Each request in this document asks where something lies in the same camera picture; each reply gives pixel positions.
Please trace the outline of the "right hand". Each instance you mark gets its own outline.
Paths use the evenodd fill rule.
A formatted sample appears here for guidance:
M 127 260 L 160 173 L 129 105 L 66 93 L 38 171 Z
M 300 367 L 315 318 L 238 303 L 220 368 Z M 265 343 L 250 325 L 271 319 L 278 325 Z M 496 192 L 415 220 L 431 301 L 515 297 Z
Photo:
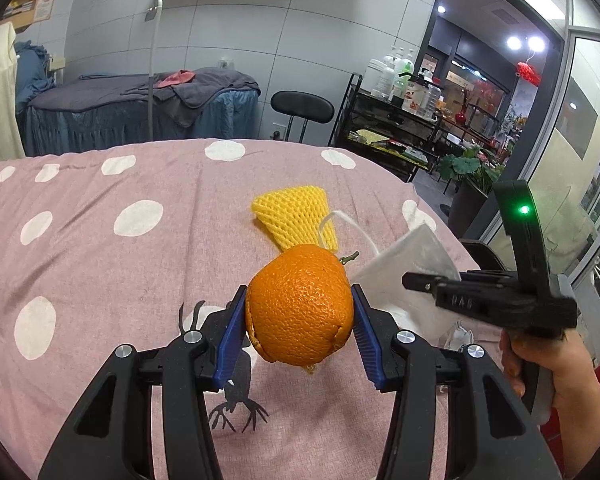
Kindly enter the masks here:
M 576 478 L 600 448 L 600 383 L 580 334 L 566 330 L 562 338 L 544 339 L 504 330 L 500 349 L 504 374 L 520 396 L 526 392 L 523 362 L 552 372 L 564 474 L 567 479 Z

